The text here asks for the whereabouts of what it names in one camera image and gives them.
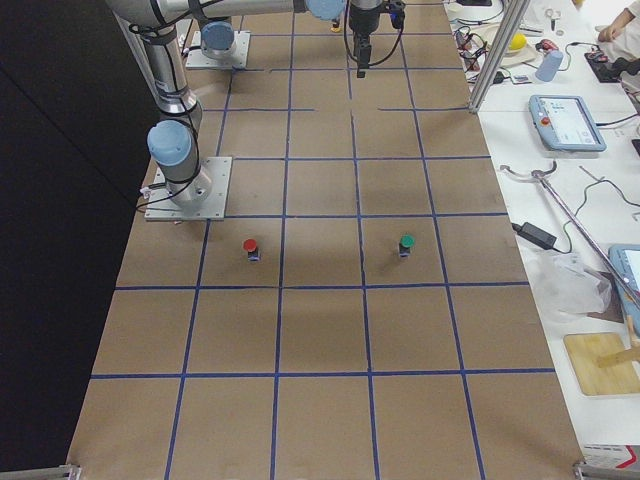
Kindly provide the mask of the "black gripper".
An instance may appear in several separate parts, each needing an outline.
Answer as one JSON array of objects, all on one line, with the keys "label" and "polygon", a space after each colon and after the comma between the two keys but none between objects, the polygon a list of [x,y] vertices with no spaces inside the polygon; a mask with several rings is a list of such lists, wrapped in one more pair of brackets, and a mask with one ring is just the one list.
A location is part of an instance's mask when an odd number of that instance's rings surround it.
[{"label": "black gripper", "polygon": [[349,2],[348,24],[353,33],[353,55],[357,56],[356,77],[366,77],[366,58],[363,52],[370,53],[370,36],[379,26],[381,12],[380,0],[351,0]]}]

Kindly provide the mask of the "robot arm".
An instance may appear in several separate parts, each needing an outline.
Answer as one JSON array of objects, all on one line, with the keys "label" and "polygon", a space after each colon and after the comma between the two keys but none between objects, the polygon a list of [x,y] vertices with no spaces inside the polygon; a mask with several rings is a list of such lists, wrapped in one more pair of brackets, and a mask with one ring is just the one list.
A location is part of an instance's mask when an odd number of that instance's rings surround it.
[{"label": "robot arm", "polygon": [[159,187],[147,188],[141,207],[150,221],[220,220],[224,216],[232,160],[200,152],[203,109],[190,88],[177,24],[195,20],[200,50],[214,62],[230,62],[245,51],[230,19],[238,15],[304,13],[309,1],[111,1],[129,46],[160,112],[147,134]]}]

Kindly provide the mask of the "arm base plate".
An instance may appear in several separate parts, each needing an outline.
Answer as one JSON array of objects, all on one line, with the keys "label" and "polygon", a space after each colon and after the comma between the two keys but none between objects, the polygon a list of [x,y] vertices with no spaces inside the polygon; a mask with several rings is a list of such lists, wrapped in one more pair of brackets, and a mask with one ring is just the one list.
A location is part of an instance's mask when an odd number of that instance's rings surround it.
[{"label": "arm base plate", "polygon": [[166,189],[164,174],[156,168],[154,183],[161,185],[149,192],[144,207],[147,221],[201,221],[225,218],[232,157],[206,157],[201,160],[199,174],[191,184],[173,199],[171,193],[180,190],[177,184]]},{"label": "arm base plate", "polygon": [[188,70],[244,70],[247,66],[250,31],[236,31],[227,50],[201,49],[201,32],[192,37],[186,60]]}]

